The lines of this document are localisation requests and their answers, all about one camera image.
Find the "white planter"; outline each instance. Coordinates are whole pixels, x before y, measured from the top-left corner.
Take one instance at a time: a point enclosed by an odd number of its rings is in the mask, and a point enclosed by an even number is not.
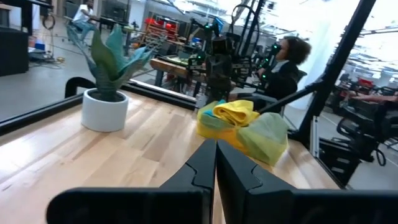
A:
[[[113,103],[96,100],[89,95],[95,90],[96,88],[86,90],[83,95],[81,124],[88,129],[101,132],[118,131],[124,128],[129,98],[118,92],[124,97],[123,101]]]

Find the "curly hair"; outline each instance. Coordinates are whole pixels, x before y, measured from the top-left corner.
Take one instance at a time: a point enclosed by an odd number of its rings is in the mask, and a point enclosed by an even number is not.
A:
[[[297,65],[302,64],[311,53],[311,45],[294,36],[287,36],[284,37],[284,39],[289,43],[286,60],[296,63]]]

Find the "yellow cloth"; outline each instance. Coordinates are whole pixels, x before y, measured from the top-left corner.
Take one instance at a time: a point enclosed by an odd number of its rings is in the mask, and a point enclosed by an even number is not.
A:
[[[253,111],[253,102],[248,100],[236,100],[223,103],[213,108],[215,117],[235,126],[247,126],[260,114]]]

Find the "person in white shirt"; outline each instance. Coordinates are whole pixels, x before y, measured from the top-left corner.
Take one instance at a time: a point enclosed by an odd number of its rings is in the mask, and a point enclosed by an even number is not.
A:
[[[87,0],[86,4],[80,5],[72,22],[75,26],[82,29],[80,40],[83,42],[89,31],[95,30],[96,26],[92,23],[98,20],[93,15],[93,0]]]

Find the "potted plant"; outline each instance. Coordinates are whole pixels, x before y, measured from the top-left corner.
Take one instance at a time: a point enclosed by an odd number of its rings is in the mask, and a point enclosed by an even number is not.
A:
[[[86,90],[83,95],[82,125],[101,132],[122,129],[126,122],[129,98],[118,90],[149,61],[151,51],[146,52],[146,48],[141,47],[134,51],[131,58],[125,58],[122,31],[115,25],[105,44],[99,30],[94,31],[91,59],[73,28],[68,26],[67,32],[68,38],[85,56],[96,82],[96,88]]]

